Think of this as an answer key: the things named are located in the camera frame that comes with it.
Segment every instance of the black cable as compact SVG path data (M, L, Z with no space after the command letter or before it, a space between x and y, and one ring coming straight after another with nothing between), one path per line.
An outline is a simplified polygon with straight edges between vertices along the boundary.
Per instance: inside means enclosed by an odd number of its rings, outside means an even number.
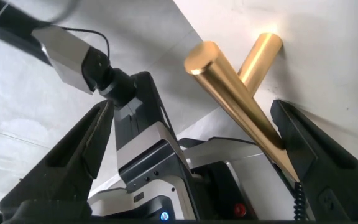
M306 197L301 183L295 183L295 216L296 221L306 220Z
M62 28L63 30L68 30L68 31L88 32L88 33L100 35L106 41L106 44L107 44L107 57L110 59L110 43L109 43L109 40L107 39L107 37L104 34L98 32L98 31L95 31L95 30L88 30L88 29L77 29L77 28L71 28L71 27L60 27L60 28Z
M69 16L71 16L75 12L75 9L78 7L80 1L81 0L71 0L68 3L66 10L64 12L62 12L60 15L58 15L57 17L55 17L49 21L40 21L37 25L37 29L46 28L51 25L58 24L61 21L64 21L65 19L67 19Z

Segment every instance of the brass cylinder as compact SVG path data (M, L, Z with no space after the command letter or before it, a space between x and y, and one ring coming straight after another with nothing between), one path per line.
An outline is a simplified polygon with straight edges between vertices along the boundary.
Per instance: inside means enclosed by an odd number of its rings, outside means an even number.
M256 40L238 72L251 96L255 95L282 45L281 38L271 33L261 34Z
M266 155L298 180L280 136L214 42L196 46L187 56L185 68Z

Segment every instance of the blue light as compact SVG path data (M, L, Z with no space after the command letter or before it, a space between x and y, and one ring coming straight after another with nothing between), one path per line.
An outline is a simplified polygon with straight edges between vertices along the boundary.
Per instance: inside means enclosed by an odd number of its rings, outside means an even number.
M168 212L163 212L163 213L161 213L160 218L161 218L161 220L163 220L163 221L168 220L168 219L169 219Z

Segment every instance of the cylindrical rod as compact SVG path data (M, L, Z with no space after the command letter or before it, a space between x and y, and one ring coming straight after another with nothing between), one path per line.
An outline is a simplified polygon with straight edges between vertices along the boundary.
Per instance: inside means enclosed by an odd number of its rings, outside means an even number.
M298 180L280 136L214 42L196 46L187 56L185 68L266 155Z
M256 40L238 73L251 97L255 95L282 45L281 38L271 33L261 34Z

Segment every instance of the white wall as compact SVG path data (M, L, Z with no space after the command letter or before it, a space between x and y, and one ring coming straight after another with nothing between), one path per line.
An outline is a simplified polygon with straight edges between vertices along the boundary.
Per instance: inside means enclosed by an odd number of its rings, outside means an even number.
M276 32L284 48L255 99L267 114L274 98L308 111L358 158L358 0L175 2L235 69L261 32Z

